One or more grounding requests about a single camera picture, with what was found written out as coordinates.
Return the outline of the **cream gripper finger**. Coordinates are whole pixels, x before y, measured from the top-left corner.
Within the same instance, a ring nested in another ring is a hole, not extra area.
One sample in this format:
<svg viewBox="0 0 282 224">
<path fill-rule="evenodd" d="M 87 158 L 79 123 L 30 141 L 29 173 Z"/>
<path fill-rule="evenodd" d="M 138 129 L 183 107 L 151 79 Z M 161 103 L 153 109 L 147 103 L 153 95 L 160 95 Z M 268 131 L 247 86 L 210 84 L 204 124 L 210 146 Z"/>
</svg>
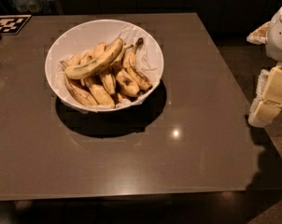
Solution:
<svg viewBox="0 0 282 224">
<path fill-rule="evenodd" d="M 256 97 L 251 104 L 247 121 L 253 127 L 264 128 L 271 124 L 281 111 L 282 104 Z"/>
</svg>

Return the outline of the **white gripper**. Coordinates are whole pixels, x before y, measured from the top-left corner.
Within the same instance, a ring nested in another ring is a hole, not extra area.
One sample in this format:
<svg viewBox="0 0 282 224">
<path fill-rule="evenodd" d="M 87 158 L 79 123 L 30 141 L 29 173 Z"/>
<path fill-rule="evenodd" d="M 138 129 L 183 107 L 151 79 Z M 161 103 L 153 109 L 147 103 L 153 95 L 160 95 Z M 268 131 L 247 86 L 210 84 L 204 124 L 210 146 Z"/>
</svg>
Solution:
<svg viewBox="0 0 282 224">
<path fill-rule="evenodd" d="M 270 20 L 265 47 L 268 57 L 282 62 L 282 7 Z M 282 63 L 278 63 L 270 71 L 261 70 L 256 94 L 261 101 L 282 106 Z"/>
</svg>

